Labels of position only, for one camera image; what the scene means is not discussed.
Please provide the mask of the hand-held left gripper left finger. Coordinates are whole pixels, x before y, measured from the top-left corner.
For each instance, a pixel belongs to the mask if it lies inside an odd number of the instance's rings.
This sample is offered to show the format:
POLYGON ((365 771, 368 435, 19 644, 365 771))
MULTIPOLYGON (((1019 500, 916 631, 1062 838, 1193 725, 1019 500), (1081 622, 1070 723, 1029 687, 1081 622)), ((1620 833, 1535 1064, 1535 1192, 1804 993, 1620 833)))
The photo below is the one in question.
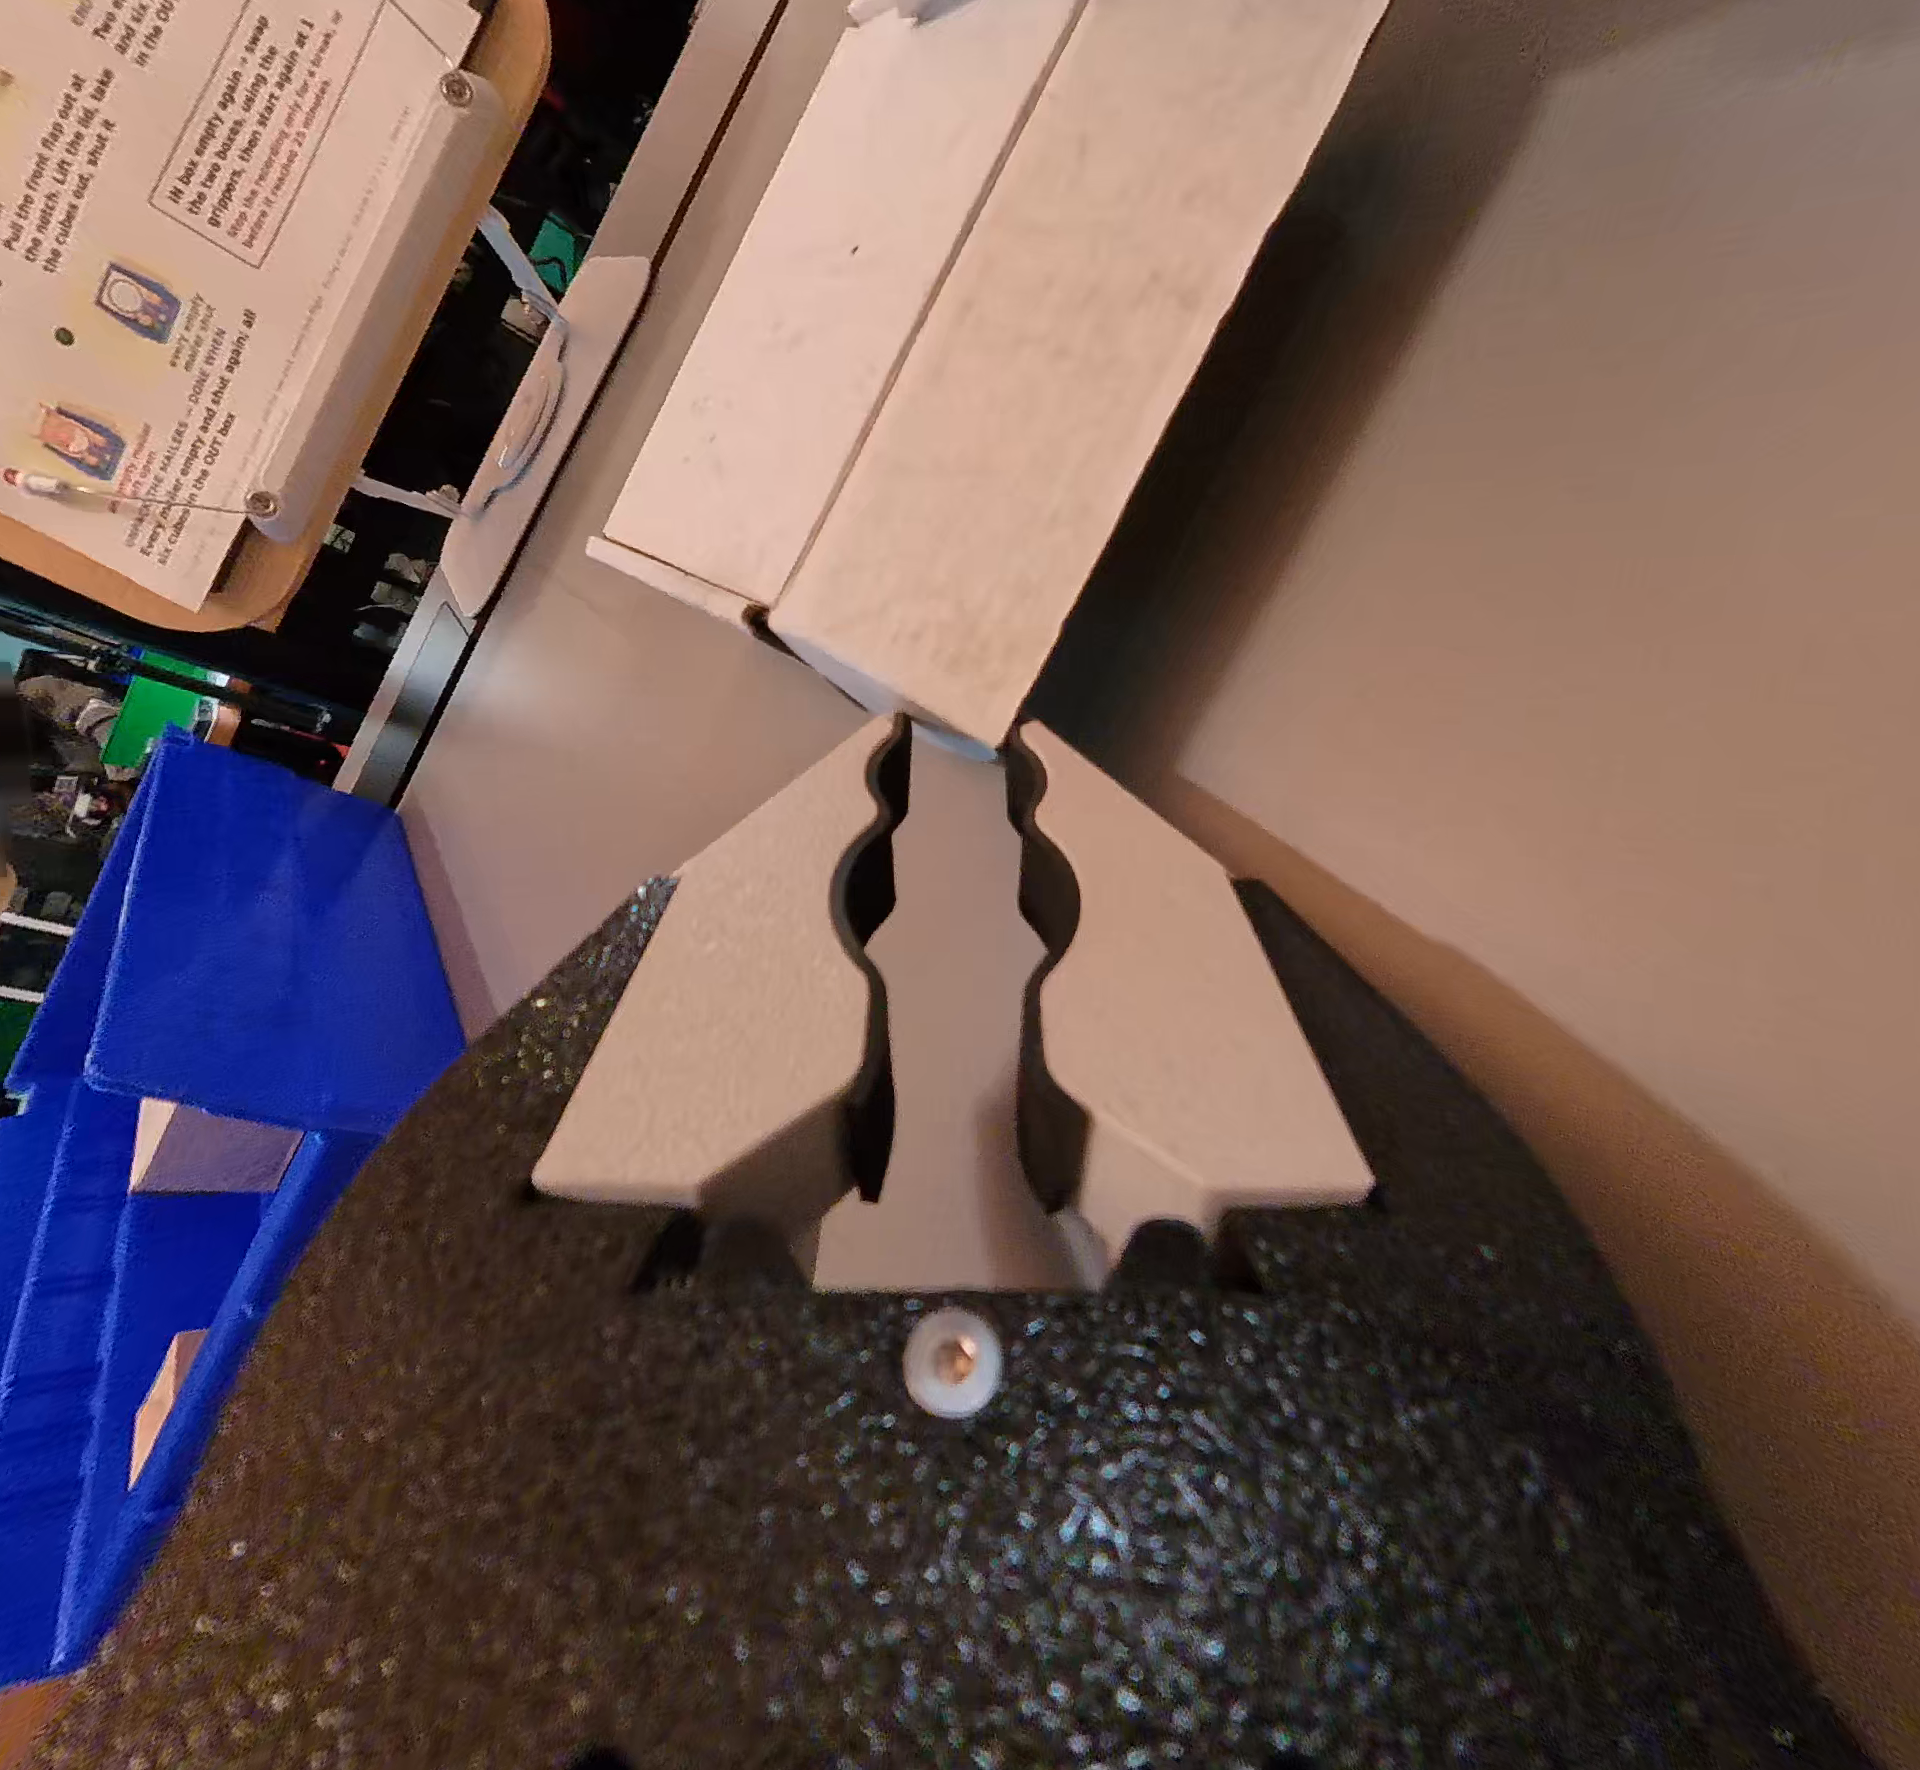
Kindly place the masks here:
POLYGON ((664 1210, 709 1274, 812 1289, 896 1131, 888 988, 911 728, 868 720, 660 882, 659 914, 532 1171, 545 1201, 664 1210))

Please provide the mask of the white cardboard mailer box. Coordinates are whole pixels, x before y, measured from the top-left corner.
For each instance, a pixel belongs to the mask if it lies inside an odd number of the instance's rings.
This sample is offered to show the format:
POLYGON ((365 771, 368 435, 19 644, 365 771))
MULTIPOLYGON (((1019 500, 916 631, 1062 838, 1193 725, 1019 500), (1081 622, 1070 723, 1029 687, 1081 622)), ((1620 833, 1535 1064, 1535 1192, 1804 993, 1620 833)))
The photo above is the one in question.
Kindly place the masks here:
POLYGON ((1391 0, 854 0, 591 557, 1002 747, 1391 0))

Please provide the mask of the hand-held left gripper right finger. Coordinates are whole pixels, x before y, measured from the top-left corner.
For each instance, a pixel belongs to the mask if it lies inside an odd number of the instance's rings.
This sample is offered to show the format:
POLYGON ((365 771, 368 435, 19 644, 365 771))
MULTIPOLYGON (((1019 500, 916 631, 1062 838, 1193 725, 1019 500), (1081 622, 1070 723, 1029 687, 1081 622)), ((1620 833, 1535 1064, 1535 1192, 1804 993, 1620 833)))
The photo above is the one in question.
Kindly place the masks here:
POLYGON ((1013 1139, 1090 1281, 1139 1234, 1213 1247, 1239 1210, 1345 1210, 1377 1188, 1229 873, 1039 725, 1002 751, 1019 993, 1013 1139))

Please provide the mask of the small green bin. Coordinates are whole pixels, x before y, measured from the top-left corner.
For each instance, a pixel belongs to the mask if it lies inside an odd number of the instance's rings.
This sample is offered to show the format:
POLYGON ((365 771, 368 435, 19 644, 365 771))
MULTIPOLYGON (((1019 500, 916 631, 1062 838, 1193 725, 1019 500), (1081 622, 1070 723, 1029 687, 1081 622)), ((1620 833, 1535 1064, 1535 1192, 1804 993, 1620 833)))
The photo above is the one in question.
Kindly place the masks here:
POLYGON ((108 741, 99 751, 99 761, 108 774, 137 774, 168 728, 177 728, 186 737, 202 737, 213 728, 214 711, 214 700, 168 679, 131 675, 118 720, 108 728, 108 741))

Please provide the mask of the blue plastic bin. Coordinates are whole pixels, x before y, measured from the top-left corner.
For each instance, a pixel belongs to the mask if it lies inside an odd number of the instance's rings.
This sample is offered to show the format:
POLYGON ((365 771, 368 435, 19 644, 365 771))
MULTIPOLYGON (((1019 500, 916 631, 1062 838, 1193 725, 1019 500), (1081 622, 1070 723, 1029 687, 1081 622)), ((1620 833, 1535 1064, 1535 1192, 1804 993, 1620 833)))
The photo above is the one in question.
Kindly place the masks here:
POLYGON ((396 813, 166 730, 9 1070, 3 1687, 91 1659, 296 1261, 463 1049, 396 813), (145 1099, 301 1149, 273 1195, 131 1195, 145 1099), (134 1411, 193 1327, 130 1491, 134 1411))

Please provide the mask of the grey desk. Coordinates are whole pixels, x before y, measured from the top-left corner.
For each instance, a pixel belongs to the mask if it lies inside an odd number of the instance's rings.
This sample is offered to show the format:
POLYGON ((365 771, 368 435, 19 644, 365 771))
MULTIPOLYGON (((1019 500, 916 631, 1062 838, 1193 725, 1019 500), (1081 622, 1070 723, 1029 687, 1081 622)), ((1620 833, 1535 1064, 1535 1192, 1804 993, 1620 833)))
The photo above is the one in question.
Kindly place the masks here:
POLYGON ((1032 692, 1462 1059, 1917 1766, 1917 0, 1391 0, 1032 692))

